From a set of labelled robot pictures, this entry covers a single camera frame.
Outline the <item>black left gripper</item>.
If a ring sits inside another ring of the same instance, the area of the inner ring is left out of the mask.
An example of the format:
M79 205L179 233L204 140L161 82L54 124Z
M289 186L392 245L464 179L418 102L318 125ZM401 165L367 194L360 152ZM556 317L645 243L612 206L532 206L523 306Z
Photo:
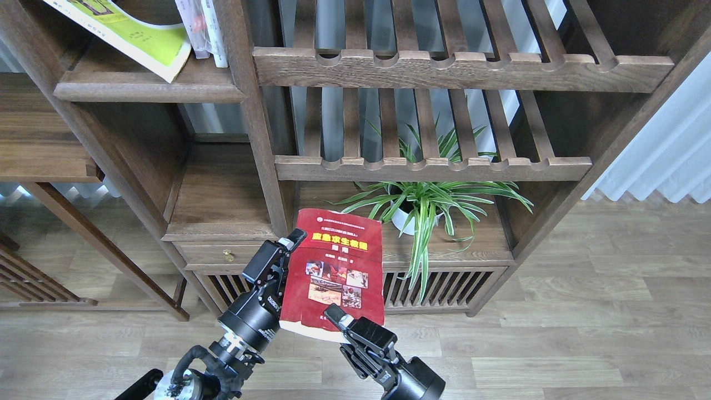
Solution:
M242 271L251 291L242 293L218 317L224 329L240 337L252 352L264 352L279 330L289 259L305 238L307 232L295 228L287 237L264 241Z

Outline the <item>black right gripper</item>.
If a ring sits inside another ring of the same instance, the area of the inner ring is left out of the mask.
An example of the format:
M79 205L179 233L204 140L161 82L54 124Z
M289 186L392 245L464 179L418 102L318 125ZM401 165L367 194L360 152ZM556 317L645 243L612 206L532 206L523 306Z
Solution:
M409 362L394 350L397 336L366 317L354 319L335 303L323 315L350 343L340 346L361 379L372 378L384 389L381 399L440 399L446 382L418 357Z

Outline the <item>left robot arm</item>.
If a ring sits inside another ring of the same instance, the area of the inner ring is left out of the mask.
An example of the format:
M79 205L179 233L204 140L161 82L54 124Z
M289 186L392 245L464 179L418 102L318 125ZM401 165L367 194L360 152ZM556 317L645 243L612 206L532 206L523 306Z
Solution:
M288 263L292 251L307 233L295 229L286 238L265 241L242 276L252 283L219 317L226 332L205 348L196 345L164 373L151 369L119 395L120 399L231 399L240 397L242 385L279 330Z

